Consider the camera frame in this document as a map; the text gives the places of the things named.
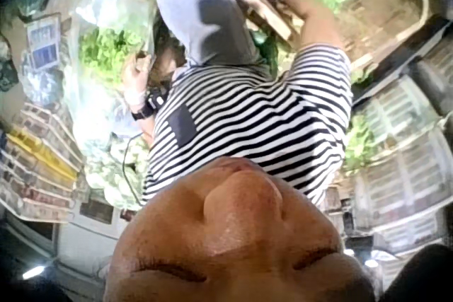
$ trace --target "sleeve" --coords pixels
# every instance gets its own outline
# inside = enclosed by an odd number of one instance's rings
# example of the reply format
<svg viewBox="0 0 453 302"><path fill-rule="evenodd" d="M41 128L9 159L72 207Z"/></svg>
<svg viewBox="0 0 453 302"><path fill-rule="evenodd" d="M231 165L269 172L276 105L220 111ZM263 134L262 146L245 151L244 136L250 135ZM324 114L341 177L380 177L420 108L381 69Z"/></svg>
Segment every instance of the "sleeve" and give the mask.
<svg viewBox="0 0 453 302"><path fill-rule="evenodd" d="M314 153L316 178L305 182L305 192L319 203L345 157L345 137L352 105L350 61L331 45L310 45L297 54L284 82L310 116L317 139L324 141L329 161Z"/></svg>

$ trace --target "light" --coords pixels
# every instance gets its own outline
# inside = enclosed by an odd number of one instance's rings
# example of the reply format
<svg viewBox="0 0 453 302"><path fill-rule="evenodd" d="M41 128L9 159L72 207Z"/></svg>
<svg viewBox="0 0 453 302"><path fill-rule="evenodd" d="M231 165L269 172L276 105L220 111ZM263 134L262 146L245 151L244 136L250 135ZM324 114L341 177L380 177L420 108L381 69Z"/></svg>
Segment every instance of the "light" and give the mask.
<svg viewBox="0 0 453 302"><path fill-rule="evenodd" d="M367 260L365 265L369 268L378 268L379 263L376 260Z"/></svg>
<svg viewBox="0 0 453 302"><path fill-rule="evenodd" d="M347 256L354 256L355 252L352 249L344 249L343 253Z"/></svg>
<svg viewBox="0 0 453 302"><path fill-rule="evenodd" d="M41 275L45 270L45 267L43 265L38 265L37 267L34 267L33 269L28 270L26 273L22 275L22 279L31 279L32 277L35 277L37 275Z"/></svg>

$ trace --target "man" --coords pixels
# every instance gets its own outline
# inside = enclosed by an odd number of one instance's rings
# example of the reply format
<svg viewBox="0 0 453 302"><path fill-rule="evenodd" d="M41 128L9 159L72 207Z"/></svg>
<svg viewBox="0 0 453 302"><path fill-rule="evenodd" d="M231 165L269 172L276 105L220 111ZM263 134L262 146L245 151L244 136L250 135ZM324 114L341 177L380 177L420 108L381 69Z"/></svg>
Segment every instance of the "man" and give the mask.
<svg viewBox="0 0 453 302"><path fill-rule="evenodd" d="M129 64L123 76L152 146L143 204L220 156L248 158L319 203L344 157L352 97L332 12L319 0L278 0L305 24L289 74L272 81L235 0L157 1L187 65L157 115L145 103L146 71Z"/></svg>

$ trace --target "cable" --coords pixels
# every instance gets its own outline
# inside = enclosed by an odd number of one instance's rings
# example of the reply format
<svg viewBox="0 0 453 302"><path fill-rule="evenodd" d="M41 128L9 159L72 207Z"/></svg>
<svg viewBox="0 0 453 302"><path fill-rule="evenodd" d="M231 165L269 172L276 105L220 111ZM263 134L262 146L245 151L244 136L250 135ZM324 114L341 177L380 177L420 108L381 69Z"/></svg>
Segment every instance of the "cable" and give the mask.
<svg viewBox="0 0 453 302"><path fill-rule="evenodd" d="M133 136L131 139L129 139L129 141L128 141L127 145L126 145L125 156L122 159L122 174L125 176L126 183L129 186L130 192L134 195L135 201L137 202L138 205L141 205L140 204L140 200L137 197L137 195L135 194L134 189L132 189L132 186L131 186L129 180L127 179L126 170L125 169L126 169L126 156L127 156L127 152L129 151L130 142L133 141L134 139L140 137L141 135L143 135L143 132L140 132L137 136Z"/></svg>

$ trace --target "black and white striped shirt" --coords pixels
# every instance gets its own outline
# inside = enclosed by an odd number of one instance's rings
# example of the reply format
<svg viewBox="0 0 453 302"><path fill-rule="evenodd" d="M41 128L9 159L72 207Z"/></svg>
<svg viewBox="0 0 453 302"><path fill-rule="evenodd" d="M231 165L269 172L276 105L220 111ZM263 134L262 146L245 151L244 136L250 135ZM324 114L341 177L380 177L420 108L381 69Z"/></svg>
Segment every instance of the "black and white striped shirt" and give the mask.
<svg viewBox="0 0 453 302"><path fill-rule="evenodd" d="M220 156L245 157L314 204L344 157L350 63L330 45L300 52L283 80L250 67L200 66L172 85L156 116L143 202Z"/></svg>

